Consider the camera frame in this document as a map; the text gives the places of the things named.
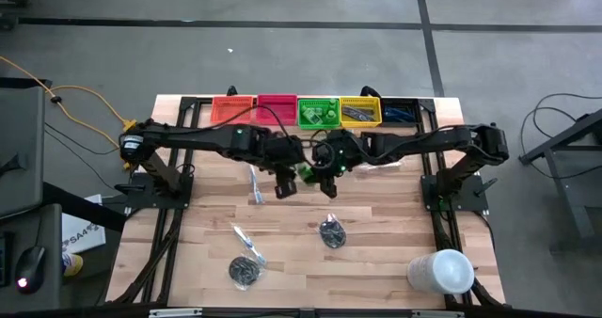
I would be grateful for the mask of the red plastic basket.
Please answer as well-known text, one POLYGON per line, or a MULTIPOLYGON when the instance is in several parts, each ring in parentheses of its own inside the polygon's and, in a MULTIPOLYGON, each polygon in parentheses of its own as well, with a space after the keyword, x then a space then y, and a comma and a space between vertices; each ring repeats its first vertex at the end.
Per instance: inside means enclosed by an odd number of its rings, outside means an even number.
POLYGON ((294 94, 263 94, 257 96, 256 122, 264 125, 295 125, 297 96, 294 94))

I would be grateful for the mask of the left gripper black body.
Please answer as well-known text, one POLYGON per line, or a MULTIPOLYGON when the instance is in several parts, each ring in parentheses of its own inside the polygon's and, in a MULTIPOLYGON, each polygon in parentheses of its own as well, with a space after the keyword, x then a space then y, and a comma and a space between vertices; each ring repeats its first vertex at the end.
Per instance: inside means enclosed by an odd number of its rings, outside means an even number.
POLYGON ((276 166, 275 172, 276 186, 275 193, 278 199, 285 199, 297 193, 296 171, 293 167, 276 166))

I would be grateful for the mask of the yellow plastic basket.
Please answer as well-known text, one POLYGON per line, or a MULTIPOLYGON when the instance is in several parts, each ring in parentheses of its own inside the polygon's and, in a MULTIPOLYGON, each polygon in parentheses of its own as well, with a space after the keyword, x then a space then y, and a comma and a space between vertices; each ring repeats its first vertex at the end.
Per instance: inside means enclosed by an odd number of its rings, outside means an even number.
POLYGON ((341 126, 344 128, 373 128, 377 127, 382 123, 382 111, 379 98, 374 97, 340 97, 340 112, 344 105, 361 107, 361 108, 372 108, 375 113, 371 115, 374 121, 355 121, 348 119, 341 114, 341 126))

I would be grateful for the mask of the silver metal bracket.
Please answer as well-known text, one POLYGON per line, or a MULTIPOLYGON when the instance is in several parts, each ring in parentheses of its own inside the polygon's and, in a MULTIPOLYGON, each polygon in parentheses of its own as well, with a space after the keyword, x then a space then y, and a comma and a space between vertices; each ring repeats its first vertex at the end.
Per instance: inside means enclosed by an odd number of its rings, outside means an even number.
POLYGON ((202 308, 165 308, 150 310, 148 318, 202 318, 202 308))
POLYGON ((453 310, 413 310, 410 318, 466 318, 461 311, 453 310))

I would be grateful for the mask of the white cylindrical container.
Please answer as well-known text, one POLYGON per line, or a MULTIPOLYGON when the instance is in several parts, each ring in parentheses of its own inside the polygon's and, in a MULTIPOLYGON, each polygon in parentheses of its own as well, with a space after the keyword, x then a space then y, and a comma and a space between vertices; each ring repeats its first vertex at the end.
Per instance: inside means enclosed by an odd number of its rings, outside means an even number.
POLYGON ((406 271, 410 285, 435 294, 464 294, 475 279, 470 260, 455 249, 443 249, 414 258, 406 271))

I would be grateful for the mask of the black metal stand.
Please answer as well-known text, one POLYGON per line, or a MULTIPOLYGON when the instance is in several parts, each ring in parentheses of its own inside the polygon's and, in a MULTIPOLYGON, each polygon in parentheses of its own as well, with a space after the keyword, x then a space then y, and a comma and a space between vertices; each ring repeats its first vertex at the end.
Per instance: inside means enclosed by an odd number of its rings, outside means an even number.
POLYGON ((602 142, 593 137, 599 128, 602 109, 518 156, 555 187, 545 197, 552 202, 552 255, 602 255, 602 142))

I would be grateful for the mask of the blue toothbrush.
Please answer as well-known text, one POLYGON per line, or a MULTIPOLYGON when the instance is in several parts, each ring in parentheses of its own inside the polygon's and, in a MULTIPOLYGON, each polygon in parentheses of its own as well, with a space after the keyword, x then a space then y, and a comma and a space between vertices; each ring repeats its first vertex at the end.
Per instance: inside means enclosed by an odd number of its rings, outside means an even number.
POLYGON ((248 235, 246 235, 245 232, 237 225, 232 225, 232 229, 236 236, 241 240, 242 244, 246 247, 246 249, 253 253, 257 262, 262 266, 265 266, 267 264, 267 260, 258 251, 251 238, 248 235))
POLYGON ((255 202, 257 204, 263 204, 263 198, 262 198, 261 190, 259 188, 255 168, 253 166, 249 166, 249 171, 250 171, 250 182, 251 182, 255 202))

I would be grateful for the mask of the black computer mouse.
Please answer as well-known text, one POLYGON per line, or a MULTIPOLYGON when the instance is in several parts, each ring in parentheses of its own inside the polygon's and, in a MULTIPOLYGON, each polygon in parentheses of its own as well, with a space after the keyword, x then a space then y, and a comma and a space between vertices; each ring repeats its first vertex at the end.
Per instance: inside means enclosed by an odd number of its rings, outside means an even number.
POLYGON ((32 294, 39 290, 44 281, 46 248, 32 246, 19 257, 15 266, 15 282, 21 294, 32 294))

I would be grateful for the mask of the round black hairbrush in bag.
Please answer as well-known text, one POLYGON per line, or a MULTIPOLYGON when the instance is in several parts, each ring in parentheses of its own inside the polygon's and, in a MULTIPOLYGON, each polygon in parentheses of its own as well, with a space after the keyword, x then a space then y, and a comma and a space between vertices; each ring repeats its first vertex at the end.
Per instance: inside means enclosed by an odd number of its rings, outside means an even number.
POLYGON ((340 248, 346 243, 346 232, 334 214, 328 214, 319 226, 319 233, 324 244, 329 248, 340 248))
POLYGON ((246 291, 261 278, 266 264, 263 256, 240 255, 230 262, 228 273, 234 285, 246 291))

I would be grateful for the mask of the grey desk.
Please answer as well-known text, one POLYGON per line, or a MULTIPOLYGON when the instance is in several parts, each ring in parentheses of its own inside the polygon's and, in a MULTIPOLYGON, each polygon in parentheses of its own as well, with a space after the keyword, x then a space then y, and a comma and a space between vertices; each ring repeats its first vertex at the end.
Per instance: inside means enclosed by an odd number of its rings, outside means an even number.
POLYGON ((24 214, 0 220, 0 235, 11 238, 9 249, 0 255, 8 261, 0 276, 8 278, 0 283, 0 314, 37 310, 53 310, 60 306, 62 285, 61 261, 61 209, 58 205, 47 205, 24 214), (15 282, 15 266, 21 254, 32 246, 46 248, 44 281, 39 290, 32 294, 21 294, 15 282))

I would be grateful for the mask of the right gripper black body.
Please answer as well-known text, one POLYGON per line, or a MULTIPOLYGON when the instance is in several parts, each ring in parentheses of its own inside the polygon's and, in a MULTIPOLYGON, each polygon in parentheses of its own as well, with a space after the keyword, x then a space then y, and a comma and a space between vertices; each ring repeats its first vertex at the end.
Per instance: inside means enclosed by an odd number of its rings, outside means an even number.
POLYGON ((347 130, 334 130, 312 144, 312 171, 323 177, 340 177, 365 162, 358 138, 347 130))

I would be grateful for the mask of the black diagonal bar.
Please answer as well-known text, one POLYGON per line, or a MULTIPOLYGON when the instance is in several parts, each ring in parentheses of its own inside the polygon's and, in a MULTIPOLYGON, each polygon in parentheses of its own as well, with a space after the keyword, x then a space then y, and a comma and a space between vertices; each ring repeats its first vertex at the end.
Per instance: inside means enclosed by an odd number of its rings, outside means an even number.
POLYGON ((111 231, 122 232, 126 222, 125 215, 85 200, 47 182, 43 183, 41 204, 59 204, 64 214, 84 219, 111 231))

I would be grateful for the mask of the white printed box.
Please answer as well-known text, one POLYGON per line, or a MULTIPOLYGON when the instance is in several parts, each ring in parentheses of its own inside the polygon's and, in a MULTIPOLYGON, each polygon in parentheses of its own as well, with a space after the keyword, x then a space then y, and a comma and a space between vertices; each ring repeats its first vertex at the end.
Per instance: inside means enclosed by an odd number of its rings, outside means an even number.
POLYGON ((90 221, 62 214, 62 251, 78 254, 106 244, 104 227, 90 221))

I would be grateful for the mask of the black plastic basket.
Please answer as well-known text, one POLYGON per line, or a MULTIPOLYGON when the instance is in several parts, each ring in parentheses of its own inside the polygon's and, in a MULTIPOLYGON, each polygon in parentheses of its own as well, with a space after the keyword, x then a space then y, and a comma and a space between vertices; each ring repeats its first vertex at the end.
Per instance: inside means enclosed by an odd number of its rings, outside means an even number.
POLYGON ((415 120, 407 121, 407 122, 384 122, 384 123, 414 124, 417 122, 417 118, 418 118, 417 103, 414 102, 413 100, 410 100, 410 99, 382 99, 381 100, 382 117, 383 117, 383 110, 386 107, 407 108, 414 114, 415 120))

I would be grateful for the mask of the yellow round object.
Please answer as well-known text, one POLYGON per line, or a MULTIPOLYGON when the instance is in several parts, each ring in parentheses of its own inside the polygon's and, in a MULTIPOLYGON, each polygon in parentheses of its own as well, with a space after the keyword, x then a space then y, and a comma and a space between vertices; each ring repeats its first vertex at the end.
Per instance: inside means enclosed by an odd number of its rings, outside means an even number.
POLYGON ((63 253, 62 256, 62 275, 65 278, 76 276, 83 268, 84 260, 80 255, 63 253))

